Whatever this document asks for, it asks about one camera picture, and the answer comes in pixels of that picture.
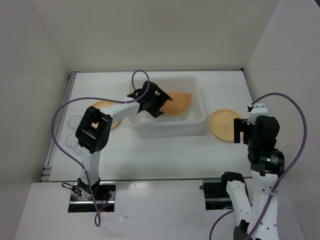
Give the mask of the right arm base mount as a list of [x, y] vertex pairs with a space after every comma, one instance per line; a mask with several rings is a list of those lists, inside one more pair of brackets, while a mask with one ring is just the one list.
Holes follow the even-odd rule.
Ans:
[[233, 209], [231, 198], [222, 189], [220, 179], [205, 179], [199, 189], [203, 191], [207, 211]]

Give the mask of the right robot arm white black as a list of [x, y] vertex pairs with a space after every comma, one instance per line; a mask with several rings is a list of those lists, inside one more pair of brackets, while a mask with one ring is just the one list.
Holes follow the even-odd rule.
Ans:
[[248, 146], [248, 160], [254, 184], [249, 199], [242, 174], [226, 171], [219, 191], [230, 197], [235, 212], [235, 240], [278, 240], [278, 196], [272, 188], [284, 172], [285, 157], [275, 148], [280, 125], [275, 117], [258, 116], [253, 124], [247, 119], [233, 120], [234, 142]]

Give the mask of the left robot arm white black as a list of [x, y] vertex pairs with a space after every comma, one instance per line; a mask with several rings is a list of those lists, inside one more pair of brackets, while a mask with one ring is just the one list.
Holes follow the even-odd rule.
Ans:
[[100, 193], [100, 155], [108, 143], [112, 125], [143, 111], [157, 118], [163, 114], [161, 107], [172, 100], [157, 84], [145, 81], [141, 88], [128, 94], [121, 103], [105, 109], [94, 106], [87, 108], [75, 132], [81, 147], [81, 164], [84, 166], [77, 180], [83, 196], [94, 200]]

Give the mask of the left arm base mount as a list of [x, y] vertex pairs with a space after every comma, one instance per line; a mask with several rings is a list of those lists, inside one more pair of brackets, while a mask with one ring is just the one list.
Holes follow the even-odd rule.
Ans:
[[[63, 182], [61, 186], [71, 191], [68, 206], [69, 213], [91, 213], [96, 211], [91, 195], [81, 189], [75, 182]], [[97, 208], [101, 212], [114, 212], [116, 184], [113, 182], [101, 182], [94, 198]]]

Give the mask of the triangular woven bamboo tray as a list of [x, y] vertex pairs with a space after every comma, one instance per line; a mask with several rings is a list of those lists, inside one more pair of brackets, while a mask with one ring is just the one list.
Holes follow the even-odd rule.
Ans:
[[168, 100], [160, 110], [171, 117], [183, 115], [192, 103], [193, 95], [189, 92], [169, 92], [168, 95], [173, 100]]

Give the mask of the beige bear plate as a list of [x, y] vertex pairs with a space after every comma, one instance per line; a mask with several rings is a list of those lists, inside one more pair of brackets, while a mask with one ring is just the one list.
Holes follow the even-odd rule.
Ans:
[[224, 142], [234, 142], [234, 119], [243, 117], [231, 109], [219, 109], [209, 118], [210, 131]]

